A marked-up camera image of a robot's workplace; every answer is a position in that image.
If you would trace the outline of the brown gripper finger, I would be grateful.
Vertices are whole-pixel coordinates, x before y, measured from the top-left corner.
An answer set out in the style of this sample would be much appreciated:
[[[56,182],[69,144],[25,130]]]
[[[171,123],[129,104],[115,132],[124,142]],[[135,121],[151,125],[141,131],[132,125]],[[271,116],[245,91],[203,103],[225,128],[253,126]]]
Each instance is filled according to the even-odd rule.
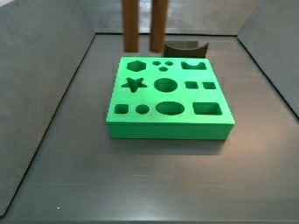
[[[168,8],[168,0],[152,1],[149,50],[153,53],[160,53],[164,50],[167,8]]]
[[[137,0],[121,0],[123,4],[123,32],[124,50],[137,52]]]

